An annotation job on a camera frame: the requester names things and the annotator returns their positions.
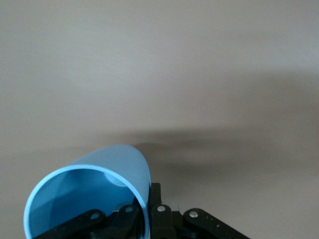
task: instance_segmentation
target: table surface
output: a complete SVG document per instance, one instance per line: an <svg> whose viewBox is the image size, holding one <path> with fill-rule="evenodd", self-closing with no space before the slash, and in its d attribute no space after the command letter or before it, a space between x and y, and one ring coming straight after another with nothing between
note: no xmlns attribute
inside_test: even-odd
<svg viewBox="0 0 319 239"><path fill-rule="evenodd" d="M0 2L0 231L51 171L124 143L165 202L317 239L319 2Z"/></svg>

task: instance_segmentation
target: blue cup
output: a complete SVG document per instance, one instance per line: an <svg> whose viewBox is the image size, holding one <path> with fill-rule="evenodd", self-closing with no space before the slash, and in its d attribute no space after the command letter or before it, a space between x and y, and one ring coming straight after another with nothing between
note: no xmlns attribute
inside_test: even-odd
<svg viewBox="0 0 319 239"><path fill-rule="evenodd" d="M148 199L151 174L144 156L129 145L91 152L44 177L31 192L24 210L24 232L32 239L91 209L107 216L136 197L150 224Z"/></svg>

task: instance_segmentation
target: gray surface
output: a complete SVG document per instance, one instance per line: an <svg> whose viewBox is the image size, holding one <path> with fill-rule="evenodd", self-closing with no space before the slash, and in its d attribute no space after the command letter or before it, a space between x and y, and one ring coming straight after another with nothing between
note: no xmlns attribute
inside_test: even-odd
<svg viewBox="0 0 319 239"><path fill-rule="evenodd" d="M319 238L318 1L0 1L0 231L46 174L135 145L163 199Z"/></svg>

